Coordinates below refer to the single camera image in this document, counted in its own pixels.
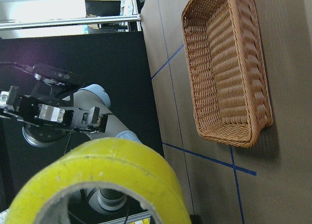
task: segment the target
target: black panel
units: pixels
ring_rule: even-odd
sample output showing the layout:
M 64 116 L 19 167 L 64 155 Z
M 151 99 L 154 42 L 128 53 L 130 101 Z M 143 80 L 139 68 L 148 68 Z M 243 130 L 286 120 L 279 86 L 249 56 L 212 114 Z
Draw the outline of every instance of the black panel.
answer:
M 14 61 L 33 66 L 45 63 L 84 76 L 85 86 L 96 83 L 109 94 L 112 112 L 149 147 L 163 155 L 156 106 L 143 34 L 114 33 L 66 37 L 42 37 L 0 40 L 0 61 Z M 29 94 L 35 79 L 6 67 L 0 70 L 0 89 L 20 85 Z M 21 127 L 4 119 L 0 135 L 1 173 L 6 173 L 7 204 L 20 188 L 43 167 L 60 158 L 68 138 L 48 148 L 26 143 Z M 87 141 L 76 133 L 72 147 Z
M 121 1 L 85 0 L 87 15 L 119 16 Z

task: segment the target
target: metal frame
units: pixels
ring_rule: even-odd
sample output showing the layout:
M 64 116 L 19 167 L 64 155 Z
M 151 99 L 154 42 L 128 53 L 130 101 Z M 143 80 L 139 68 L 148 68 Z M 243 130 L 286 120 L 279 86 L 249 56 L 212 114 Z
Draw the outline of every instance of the metal frame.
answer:
M 131 215 L 128 217 L 127 224 L 134 223 L 136 221 L 141 221 L 141 220 L 144 220 L 146 218 L 150 218 L 151 216 L 152 216 L 152 214 L 149 211 L 139 213 L 139 214 L 135 214 L 135 215 Z M 109 221 L 109 222 L 105 222 L 105 223 L 101 223 L 101 224 L 124 224 L 125 219 L 126 218 L 119 218 L 119 219 Z
M 118 23 L 118 22 L 141 22 L 141 15 L 131 16 L 107 16 L 107 17 L 90 17 L 90 18 L 75 18 L 75 19 L 53 19 L 41 22 L 11 22 L 0 23 L 0 31 L 42 28 L 42 27 L 57 27 L 71 25 L 87 25 L 101 23 Z

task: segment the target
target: blue line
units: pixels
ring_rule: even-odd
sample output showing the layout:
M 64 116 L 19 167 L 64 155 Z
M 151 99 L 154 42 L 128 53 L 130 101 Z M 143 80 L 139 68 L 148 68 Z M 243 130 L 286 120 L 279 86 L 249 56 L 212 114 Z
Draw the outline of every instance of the blue line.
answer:
M 236 170 L 239 170 L 239 171 L 241 171 L 241 172 L 244 172 L 244 173 L 253 175 L 253 176 L 257 176 L 257 172 L 256 172 L 256 171 L 253 171 L 253 170 L 250 170 L 250 169 L 245 169 L 245 168 L 243 168 L 243 167 L 238 167 L 238 166 L 235 166 L 235 169 L 236 169 Z
M 168 65 L 169 65 L 169 71 L 170 71 L 170 78 L 171 78 L 171 84 L 172 84 L 172 89 L 174 92 L 174 98 L 175 98 L 175 104 L 176 104 L 176 94 L 175 94 L 175 88 L 174 88 L 174 83 L 172 80 L 172 75 L 171 75 L 171 67 L 170 67 L 170 61 L 180 52 L 180 50 L 182 50 L 182 48 L 184 47 L 184 45 L 182 45 L 170 58 L 168 55 L 168 47 L 167 47 L 167 42 L 166 42 L 166 37 L 165 37 L 165 31 L 164 31 L 164 27 L 163 27 L 163 21 L 162 21 L 162 15 L 161 15 L 161 10 L 160 10 L 160 4 L 159 4 L 159 0 L 157 0 L 157 4 L 158 4 L 158 9 L 159 9 L 159 16 L 160 16 L 160 22 L 161 22 L 161 29 L 162 29 L 162 34 L 164 37 L 164 42 L 165 42 L 165 47 L 166 47 L 166 54 L 167 54 L 167 59 L 168 59 Z M 182 142 L 182 147 L 183 146 L 183 139 L 182 139 L 182 132 L 181 132 L 181 126 L 180 126 L 180 119 L 179 119 L 179 113 L 177 110 L 177 105 L 175 105 L 176 107 L 176 114 L 177 114 L 177 119 L 179 122 L 179 128 L 180 128 L 180 135 L 181 135 L 181 142 Z M 190 195 L 191 195 L 191 200 L 192 200 L 192 207 L 193 207 L 193 213 L 195 213 L 195 209 L 194 209 L 194 202 L 193 202 L 193 195 L 192 195 L 192 189 L 191 189 L 191 185 L 190 185 L 190 177 L 189 177 L 189 172 L 187 170 L 187 163 L 186 163 L 186 158 L 185 158 L 185 152 L 183 152 L 183 156 L 184 156 L 184 161 L 185 161 L 185 168 L 186 168 L 186 174 L 187 174 L 187 180 L 189 182 L 189 189 L 190 189 Z
M 239 185 L 238 185 L 238 179 L 237 179 L 237 174 L 236 174 L 236 166 L 235 166 L 235 162 L 234 162 L 233 149 L 232 149 L 232 146 L 229 146 L 229 147 L 230 147 L 231 158 L 232 158 L 232 163 L 233 163 L 233 171 L 234 171 L 234 177 L 235 177 L 235 182 L 236 182 L 236 190 L 237 190 L 240 215 L 242 217 L 242 223 L 245 224 L 243 206 L 242 206 L 242 201 L 240 199 Z
M 212 157 L 207 157 L 207 156 L 205 156 L 205 155 L 202 155 L 202 154 L 199 154 L 199 153 L 196 153 L 196 152 L 192 152 L 192 151 L 189 151 L 189 150 L 187 150 L 187 149 L 182 149 L 182 148 L 179 148 L 179 147 L 177 147 L 177 146 L 167 144 L 167 143 L 165 143 L 165 142 L 162 142 L 162 143 L 163 143 L 164 145 L 167 145 L 167 146 L 172 147 L 172 148 L 174 148 L 174 149 L 177 149 L 177 150 L 180 150 L 180 151 L 184 151 L 184 152 L 186 152 L 186 153 L 192 154 L 192 155 L 197 156 L 197 157 L 204 158 L 204 159 L 206 159 L 206 160 L 209 160 L 209 161 L 212 161 L 212 162 L 221 164 L 221 165 L 226 166 L 226 167 L 233 168 L 233 165 L 230 164 L 230 163 L 226 163 L 226 162 L 223 162 L 223 161 L 214 159 L 214 158 L 212 158 Z M 257 176 L 257 172 L 256 172 L 256 171 L 253 171 L 253 170 L 250 170 L 250 169 L 246 169 L 246 168 L 238 167 L 238 166 L 235 166 L 235 169 L 236 169 L 236 170 L 239 170 L 239 171 L 241 171 L 241 172 L 244 172 L 244 173 L 246 173 L 246 174 L 250 174 L 250 175 L 253 175 L 253 176 Z
M 181 45 L 180 48 L 168 59 L 164 65 L 159 68 L 159 70 L 152 76 L 152 79 L 184 48 L 184 45 Z
M 163 143 L 164 145 L 167 145 L 167 146 L 169 146 L 169 147 L 172 147 L 172 148 L 175 148 L 175 149 L 178 149 L 178 150 L 187 152 L 187 153 L 192 154 L 192 155 L 194 155 L 194 156 L 201 157 L 201 158 L 207 159 L 207 160 L 209 160 L 209 161 L 212 161 L 212 162 L 215 162 L 215 163 L 224 165 L 224 166 L 226 166 L 226 167 L 233 168 L 232 164 L 230 164 L 230 163 L 222 162 L 222 161 L 220 161 L 220 160 L 217 160 L 217 159 L 214 159 L 214 158 L 211 158 L 211 157 L 207 157 L 207 156 L 204 156 L 204 155 L 202 155 L 202 154 L 189 151 L 189 150 L 187 150 L 187 149 L 181 149 L 181 148 L 179 148 L 179 147 L 177 147 L 177 146 L 170 145 L 170 144 L 167 144 L 167 143 L 164 143 L 164 142 L 162 142 L 162 143 Z

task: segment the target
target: tape roll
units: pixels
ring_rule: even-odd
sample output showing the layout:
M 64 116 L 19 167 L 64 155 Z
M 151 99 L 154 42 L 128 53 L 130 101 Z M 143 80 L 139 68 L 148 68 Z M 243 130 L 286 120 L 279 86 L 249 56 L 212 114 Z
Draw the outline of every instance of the tape roll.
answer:
M 69 222 L 66 196 L 88 187 L 116 189 L 132 196 L 152 213 L 157 224 L 191 223 L 169 164 L 151 148 L 118 138 L 86 142 L 36 174 L 12 202 L 5 223 L 52 224 L 49 215 L 58 211 L 63 212 L 58 220 Z

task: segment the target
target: woven basket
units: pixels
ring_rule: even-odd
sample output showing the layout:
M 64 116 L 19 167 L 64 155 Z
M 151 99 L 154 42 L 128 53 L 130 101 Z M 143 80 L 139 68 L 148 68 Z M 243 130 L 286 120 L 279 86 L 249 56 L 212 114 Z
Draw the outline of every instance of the woven basket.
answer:
M 182 27 L 199 135 L 251 147 L 273 123 L 253 0 L 190 0 Z

